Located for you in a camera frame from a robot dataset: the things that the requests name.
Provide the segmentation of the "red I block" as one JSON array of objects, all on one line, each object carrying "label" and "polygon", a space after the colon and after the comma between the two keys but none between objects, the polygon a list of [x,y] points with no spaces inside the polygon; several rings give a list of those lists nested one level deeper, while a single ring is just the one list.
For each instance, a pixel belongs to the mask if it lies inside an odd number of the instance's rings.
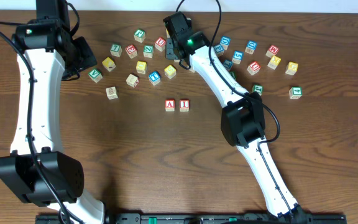
[{"label": "red I block", "polygon": [[189,110],[190,110],[190,101],[180,100],[180,112],[189,112]]}]

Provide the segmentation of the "red A block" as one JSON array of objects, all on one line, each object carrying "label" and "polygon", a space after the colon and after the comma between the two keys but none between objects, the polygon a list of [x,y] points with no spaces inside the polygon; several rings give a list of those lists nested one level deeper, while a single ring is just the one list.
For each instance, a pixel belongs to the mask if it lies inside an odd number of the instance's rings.
[{"label": "red A block", "polygon": [[175,100],[173,99],[165,100],[165,111],[167,112],[175,111]]}]

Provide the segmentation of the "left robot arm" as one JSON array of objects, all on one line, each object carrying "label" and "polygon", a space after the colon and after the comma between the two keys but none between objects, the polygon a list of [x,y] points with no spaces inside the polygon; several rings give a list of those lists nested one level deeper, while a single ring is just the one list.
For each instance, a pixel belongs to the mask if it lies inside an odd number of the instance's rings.
[{"label": "left robot arm", "polygon": [[57,215],[39,223],[108,223],[104,203],[85,189],[81,163],[64,153],[60,137],[60,85],[96,65],[83,37],[71,26],[72,4],[37,1],[37,17],[19,24],[8,43],[20,71],[19,114],[10,153],[0,157],[0,179],[23,203]]}]

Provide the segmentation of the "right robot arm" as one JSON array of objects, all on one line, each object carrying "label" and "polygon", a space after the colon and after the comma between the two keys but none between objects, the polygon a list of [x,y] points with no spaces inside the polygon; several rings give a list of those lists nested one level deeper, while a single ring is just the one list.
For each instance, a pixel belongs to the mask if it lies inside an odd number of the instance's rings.
[{"label": "right robot arm", "polygon": [[257,92],[248,92],[233,79],[216,55],[212,42],[194,32],[191,20],[176,12],[163,20],[171,37],[167,58],[185,62],[201,75],[221,107],[221,131],[229,145],[244,156],[265,198],[268,212],[288,223],[300,222],[301,209],[285,185],[268,148],[264,112],[272,110]]}]

